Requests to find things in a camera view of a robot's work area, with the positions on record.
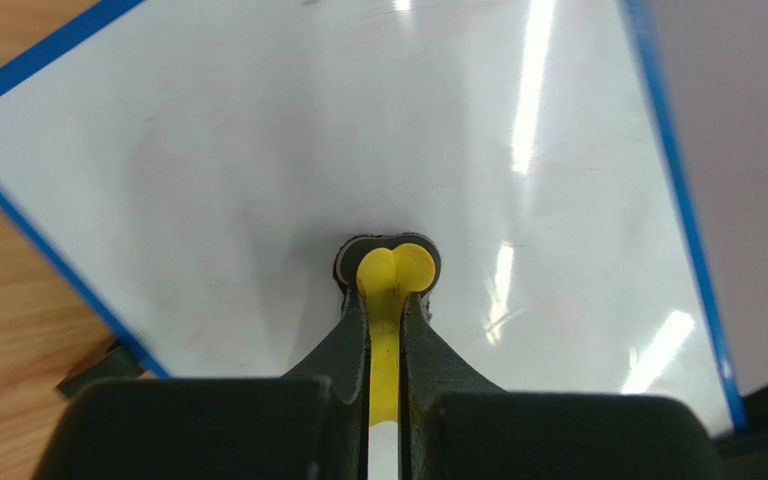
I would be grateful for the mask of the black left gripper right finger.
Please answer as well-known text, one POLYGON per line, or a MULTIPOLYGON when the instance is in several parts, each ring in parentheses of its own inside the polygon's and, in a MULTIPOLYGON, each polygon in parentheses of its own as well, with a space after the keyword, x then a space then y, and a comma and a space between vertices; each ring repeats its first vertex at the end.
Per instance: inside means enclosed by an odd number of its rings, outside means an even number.
POLYGON ((436 479, 446 464, 446 404, 451 395, 497 394, 430 325, 426 298, 408 295, 399 331, 399 477, 436 479))

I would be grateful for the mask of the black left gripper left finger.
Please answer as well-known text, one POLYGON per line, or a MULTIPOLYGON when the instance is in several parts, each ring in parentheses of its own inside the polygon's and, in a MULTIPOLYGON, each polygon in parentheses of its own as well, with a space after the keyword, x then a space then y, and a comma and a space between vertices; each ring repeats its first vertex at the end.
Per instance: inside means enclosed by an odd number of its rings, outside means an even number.
POLYGON ((285 379, 314 381, 313 421, 319 479, 365 479, 368 464, 368 321, 358 290, 349 287, 337 325, 285 379))

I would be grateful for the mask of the yellow whiteboard eraser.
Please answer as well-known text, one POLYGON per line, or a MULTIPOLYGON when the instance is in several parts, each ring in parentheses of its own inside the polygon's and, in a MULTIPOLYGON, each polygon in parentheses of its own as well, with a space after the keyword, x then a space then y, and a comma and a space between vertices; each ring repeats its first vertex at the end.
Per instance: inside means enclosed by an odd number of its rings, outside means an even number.
POLYGON ((359 235, 340 247, 333 274, 340 288, 357 292, 370 335, 369 425, 399 421, 400 335, 409 297, 427 296, 441 270, 426 236, 359 235))

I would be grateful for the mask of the blue framed whiteboard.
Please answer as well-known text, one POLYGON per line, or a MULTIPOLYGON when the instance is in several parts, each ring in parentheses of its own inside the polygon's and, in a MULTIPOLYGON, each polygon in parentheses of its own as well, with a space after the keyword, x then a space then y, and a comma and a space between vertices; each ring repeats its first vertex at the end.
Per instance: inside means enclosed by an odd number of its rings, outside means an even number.
POLYGON ((101 1, 0 68, 0 207, 160 376, 287 371, 416 232, 498 385, 747 423, 644 1, 101 1))

